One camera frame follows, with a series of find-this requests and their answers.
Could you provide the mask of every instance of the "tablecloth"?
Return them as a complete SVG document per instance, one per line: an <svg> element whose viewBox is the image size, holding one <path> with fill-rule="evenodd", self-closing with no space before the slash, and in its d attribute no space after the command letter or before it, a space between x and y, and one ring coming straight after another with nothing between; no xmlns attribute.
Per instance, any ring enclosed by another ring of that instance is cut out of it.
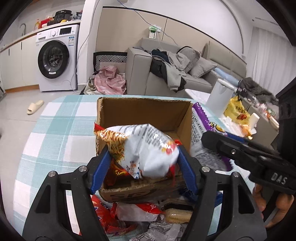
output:
<svg viewBox="0 0 296 241"><path fill-rule="evenodd" d="M22 234L30 206L46 175L52 170L59 174L72 172L79 166L86 165L96 155L96 138L93 129L97 117L96 102L102 96L64 96L48 103L45 107L24 147L15 181L12 225L20 234ZM108 97L181 99L128 95ZM216 122L227 130L218 118L203 105L202 107L210 121ZM252 189L253 183L247 178L249 172L235 166L234 163L233 166L234 169L231 172L239 171ZM79 227L71 191L67 191L66 195L71 226L73 231L78 233ZM221 206L215 208L209 233L214 233L217 229L220 211Z"/></svg>

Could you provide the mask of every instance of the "ceiling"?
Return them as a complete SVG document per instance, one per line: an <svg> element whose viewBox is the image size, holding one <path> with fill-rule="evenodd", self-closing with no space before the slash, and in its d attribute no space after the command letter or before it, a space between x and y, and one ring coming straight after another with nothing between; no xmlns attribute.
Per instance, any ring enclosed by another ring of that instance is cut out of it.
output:
<svg viewBox="0 0 296 241"><path fill-rule="evenodd" d="M274 20L274 18L256 1L256 0L230 0L233 2L247 17L253 26L266 29L285 39L288 39Z"/></svg>

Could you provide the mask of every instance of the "washing machine door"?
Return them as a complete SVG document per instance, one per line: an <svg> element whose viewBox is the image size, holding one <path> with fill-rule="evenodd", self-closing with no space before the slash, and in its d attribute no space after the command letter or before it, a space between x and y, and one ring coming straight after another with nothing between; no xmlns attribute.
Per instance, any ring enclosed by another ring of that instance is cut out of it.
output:
<svg viewBox="0 0 296 241"><path fill-rule="evenodd" d="M57 40L47 42L38 54L40 72L49 79L59 77L67 68L69 51L67 46Z"/></svg>

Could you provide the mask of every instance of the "white curtain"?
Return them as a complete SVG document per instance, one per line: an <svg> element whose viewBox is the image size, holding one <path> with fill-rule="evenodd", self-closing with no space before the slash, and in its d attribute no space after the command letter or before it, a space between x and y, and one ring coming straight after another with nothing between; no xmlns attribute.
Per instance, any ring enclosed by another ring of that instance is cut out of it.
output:
<svg viewBox="0 0 296 241"><path fill-rule="evenodd" d="M277 34L253 28L247 77L276 95L296 77L296 47Z"/></svg>

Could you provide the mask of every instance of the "human hand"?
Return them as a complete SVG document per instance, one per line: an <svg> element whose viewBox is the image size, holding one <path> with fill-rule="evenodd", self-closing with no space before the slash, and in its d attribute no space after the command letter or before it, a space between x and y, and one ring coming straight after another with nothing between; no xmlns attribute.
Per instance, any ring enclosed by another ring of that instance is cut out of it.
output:
<svg viewBox="0 0 296 241"><path fill-rule="evenodd" d="M255 184L255 187L253 189L253 198L256 201L256 204L260 210L260 212L263 212L266 208L266 201L261 196L261 190L262 186L259 184ZM276 215L272 218L272 220L267 224L266 228L271 228L272 226L276 225L278 222L280 222L288 212L289 208L291 207L292 203L294 201L293 195L288 195L285 193L280 193L277 200L276 200L276 207L279 209L276 213Z"/></svg>

